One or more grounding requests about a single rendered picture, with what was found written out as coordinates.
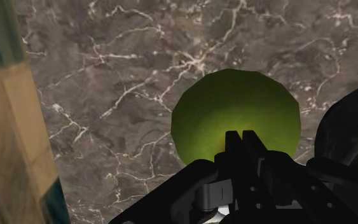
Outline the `green round fruit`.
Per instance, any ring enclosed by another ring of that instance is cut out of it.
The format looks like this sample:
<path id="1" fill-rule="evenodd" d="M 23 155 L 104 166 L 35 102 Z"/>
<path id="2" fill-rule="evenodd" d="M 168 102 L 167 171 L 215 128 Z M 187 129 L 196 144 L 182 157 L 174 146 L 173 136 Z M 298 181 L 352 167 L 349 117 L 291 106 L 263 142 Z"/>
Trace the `green round fruit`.
<path id="1" fill-rule="evenodd" d="M 190 86 L 172 110 L 170 133 L 186 165 L 213 160 L 231 130 L 253 130 L 267 149 L 293 156 L 301 135 L 299 103 L 260 72 L 223 69 Z"/>

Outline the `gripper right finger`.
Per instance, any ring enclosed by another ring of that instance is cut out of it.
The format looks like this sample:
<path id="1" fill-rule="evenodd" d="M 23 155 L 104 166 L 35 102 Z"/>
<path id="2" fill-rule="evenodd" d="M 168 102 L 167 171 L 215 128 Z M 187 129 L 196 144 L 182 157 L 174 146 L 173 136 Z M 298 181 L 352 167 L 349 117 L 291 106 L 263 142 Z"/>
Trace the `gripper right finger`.
<path id="1" fill-rule="evenodd" d="M 274 207 L 295 200 L 311 224 L 358 224 L 358 169 L 323 157 L 300 165 L 284 152 L 267 150 L 252 130 L 243 131 L 242 144 Z"/>

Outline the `black round object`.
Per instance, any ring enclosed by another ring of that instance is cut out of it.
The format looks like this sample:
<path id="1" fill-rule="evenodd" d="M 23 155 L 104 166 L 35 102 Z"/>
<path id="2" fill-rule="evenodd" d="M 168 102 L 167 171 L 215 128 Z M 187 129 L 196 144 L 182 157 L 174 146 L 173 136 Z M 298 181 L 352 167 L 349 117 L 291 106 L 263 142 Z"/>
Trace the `black round object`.
<path id="1" fill-rule="evenodd" d="M 358 168 L 358 88 L 326 111 L 317 128 L 314 155 Z"/>

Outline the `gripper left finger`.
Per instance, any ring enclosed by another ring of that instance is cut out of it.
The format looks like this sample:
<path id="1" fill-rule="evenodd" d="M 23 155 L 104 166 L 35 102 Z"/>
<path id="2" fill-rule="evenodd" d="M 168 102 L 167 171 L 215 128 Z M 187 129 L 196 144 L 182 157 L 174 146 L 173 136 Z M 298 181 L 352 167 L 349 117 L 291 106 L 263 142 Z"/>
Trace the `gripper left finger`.
<path id="1" fill-rule="evenodd" d="M 228 206 L 238 211 L 229 152 L 242 142 L 237 131 L 225 134 L 225 151 L 215 162 L 198 159 L 149 192 L 109 224 L 203 224 Z"/>

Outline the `tan and teal box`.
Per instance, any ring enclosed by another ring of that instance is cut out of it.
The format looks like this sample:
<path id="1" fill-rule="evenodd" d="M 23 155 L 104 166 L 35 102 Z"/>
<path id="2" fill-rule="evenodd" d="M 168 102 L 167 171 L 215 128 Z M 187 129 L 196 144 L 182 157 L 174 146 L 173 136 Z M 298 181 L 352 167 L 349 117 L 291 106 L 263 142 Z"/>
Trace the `tan and teal box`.
<path id="1" fill-rule="evenodd" d="M 0 0 L 0 224 L 71 224 L 12 0 Z"/>

